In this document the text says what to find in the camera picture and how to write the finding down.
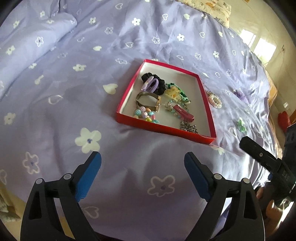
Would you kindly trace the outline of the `person's right hand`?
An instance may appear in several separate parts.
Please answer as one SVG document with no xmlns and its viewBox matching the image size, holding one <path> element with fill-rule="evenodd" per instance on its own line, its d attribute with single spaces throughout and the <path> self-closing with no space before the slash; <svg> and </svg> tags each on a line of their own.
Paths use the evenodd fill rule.
<svg viewBox="0 0 296 241">
<path fill-rule="evenodd" d="M 271 200 L 266 208 L 265 214 L 265 229 L 269 230 L 269 232 L 274 232 L 280 226 L 280 220 L 283 215 L 283 210 L 275 205 L 274 200 Z"/>
</svg>

